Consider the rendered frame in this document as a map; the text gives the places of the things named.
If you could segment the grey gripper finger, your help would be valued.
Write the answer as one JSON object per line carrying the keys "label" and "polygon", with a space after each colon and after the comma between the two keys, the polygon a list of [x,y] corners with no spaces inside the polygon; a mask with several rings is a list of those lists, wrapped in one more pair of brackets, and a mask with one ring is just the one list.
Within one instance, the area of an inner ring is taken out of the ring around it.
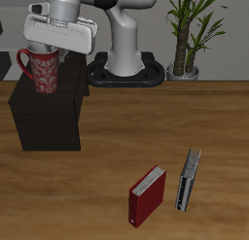
{"label": "grey gripper finger", "polygon": [[69,54],[69,50],[60,49],[59,50],[59,61],[64,62],[68,54]]}

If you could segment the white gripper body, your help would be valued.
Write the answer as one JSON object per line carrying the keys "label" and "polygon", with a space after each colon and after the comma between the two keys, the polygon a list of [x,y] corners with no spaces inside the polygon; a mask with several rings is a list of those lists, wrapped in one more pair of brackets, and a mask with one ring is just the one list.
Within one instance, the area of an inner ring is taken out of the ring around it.
{"label": "white gripper body", "polygon": [[91,54],[94,51],[97,24],[92,19],[78,17],[66,27],[53,25],[48,17],[30,14],[25,19],[26,40],[55,46],[69,51]]}

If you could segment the red patterned mug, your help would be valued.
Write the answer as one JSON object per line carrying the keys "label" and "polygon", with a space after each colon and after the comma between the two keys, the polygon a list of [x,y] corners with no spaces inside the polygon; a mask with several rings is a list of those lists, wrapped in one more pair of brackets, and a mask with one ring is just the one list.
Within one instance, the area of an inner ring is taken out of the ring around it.
{"label": "red patterned mug", "polygon": [[[28,56],[31,70],[22,63],[22,53]],[[17,61],[20,69],[33,82],[37,92],[51,94],[58,90],[58,47],[31,42],[26,49],[18,51]]]}

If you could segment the red book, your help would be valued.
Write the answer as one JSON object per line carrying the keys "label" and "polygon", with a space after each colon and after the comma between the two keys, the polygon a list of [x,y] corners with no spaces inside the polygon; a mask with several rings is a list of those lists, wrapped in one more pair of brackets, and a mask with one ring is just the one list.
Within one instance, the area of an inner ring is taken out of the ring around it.
{"label": "red book", "polygon": [[139,227],[162,203],[166,171],[157,164],[129,189],[128,221]]}

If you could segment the grey and black book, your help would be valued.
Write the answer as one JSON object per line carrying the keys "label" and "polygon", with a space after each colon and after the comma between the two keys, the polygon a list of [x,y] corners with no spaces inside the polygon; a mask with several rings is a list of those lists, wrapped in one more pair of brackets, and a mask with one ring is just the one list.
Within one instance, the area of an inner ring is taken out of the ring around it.
{"label": "grey and black book", "polygon": [[187,210],[190,195],[194,186],[196,171],[201,151],[189,149],[183,170],[180,175],[175,208],[182,212]]}

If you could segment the black box-shaped object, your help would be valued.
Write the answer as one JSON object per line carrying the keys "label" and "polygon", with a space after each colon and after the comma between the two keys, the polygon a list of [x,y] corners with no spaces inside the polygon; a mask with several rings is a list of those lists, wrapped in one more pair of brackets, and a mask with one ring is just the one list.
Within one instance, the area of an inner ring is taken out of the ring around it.
{"label": "black box-shaped object", "polygon": [[3,81],[12,66],[10,54],[7,51],[0,51],[0,81]]}

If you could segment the dark wooden cabinet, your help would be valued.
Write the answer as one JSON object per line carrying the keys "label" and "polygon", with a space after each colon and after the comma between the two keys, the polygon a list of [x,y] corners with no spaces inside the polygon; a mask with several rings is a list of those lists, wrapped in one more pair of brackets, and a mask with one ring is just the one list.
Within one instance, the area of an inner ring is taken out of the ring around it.
{"label": "dark wooden cabinet", "polygon": [[24,151],[79,151],[78,121],[89,96],[86,56],[70,52],[58,67],[59,88],[41,94],[22,73],[8,104]]}

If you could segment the green pot plant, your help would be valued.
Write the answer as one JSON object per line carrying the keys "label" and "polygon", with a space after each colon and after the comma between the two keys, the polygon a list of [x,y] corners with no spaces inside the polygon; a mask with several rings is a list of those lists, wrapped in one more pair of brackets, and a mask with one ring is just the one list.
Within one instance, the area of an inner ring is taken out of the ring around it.
{"label": "green pot plant", "polygon": [[199,75],[198,68],[194,66],[196,53],[208,50],[205,44],[209,40],[225,34],[225,31],[219,31],[222,18],[207,28],[213,12],[203,18],[198,17],[215,1],[217,0],[177,0],[178,5],[175,5],[170,0],[174,9],[167,13],[166,20],[169,15],[173,15],[176,19],[175,22],[171,21],[171,25],[177,44],[174,62],[166,68],[168,81],[196,81]]}

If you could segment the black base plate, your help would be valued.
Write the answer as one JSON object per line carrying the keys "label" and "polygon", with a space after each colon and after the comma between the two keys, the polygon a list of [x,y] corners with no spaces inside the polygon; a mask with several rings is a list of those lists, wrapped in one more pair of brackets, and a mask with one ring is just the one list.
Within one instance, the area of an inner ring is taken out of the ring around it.
{"label": "black base plate", "polygon": [[135,76],[119,77],[104,68],[107,52],[99,52],[88,65],[88,82],[96,87],[154,87],[159,86],[165,77],[164,68],[155,61],[151,52],[141,52],[145,68]]}

